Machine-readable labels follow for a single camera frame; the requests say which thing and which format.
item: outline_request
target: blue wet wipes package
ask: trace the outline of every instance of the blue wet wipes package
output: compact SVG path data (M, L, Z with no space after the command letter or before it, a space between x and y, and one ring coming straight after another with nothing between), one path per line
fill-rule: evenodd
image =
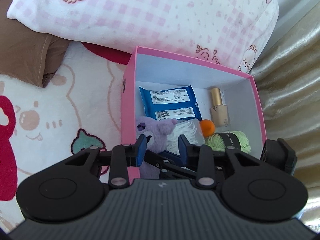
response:
M191 85L162 91L139 88L146 116L158 121L169 118L202 120Z

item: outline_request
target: pink box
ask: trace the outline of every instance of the pink box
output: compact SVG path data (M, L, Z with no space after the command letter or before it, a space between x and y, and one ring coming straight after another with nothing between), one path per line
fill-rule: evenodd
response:
M228 105L231 131L244 132L251 146L250 155L260 158L266 130L253 77L243 72L198 58L136 47L124 72L121 97L121 141L136 141L136 116L144 116L139 87L165 90L192 85L202 119L211 119L210 88L219 87ZM139 168L130 167L130 181L139 178Z

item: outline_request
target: barcode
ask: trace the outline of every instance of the barcode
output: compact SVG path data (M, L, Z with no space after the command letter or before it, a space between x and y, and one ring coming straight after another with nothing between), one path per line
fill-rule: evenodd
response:
M158 118L162 118L162 117L166 117L166 116L170 116L168 111L158 111L157 112Z

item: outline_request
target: plush toy ear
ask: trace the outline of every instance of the plush toy ear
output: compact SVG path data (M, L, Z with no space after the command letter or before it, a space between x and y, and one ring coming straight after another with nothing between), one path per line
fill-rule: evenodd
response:
M175 125L178 123L177 119L166 119L158 122L158 129L161 134L168 135L172 133Z

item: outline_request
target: orange makeup sponge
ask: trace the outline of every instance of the orange makeup sponge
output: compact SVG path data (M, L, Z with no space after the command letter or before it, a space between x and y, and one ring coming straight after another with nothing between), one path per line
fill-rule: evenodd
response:
M204 119L199 123L200 123L203 137L207 138L213 135L214 131L216 130L216 127L214 126L214 123L211 120Z

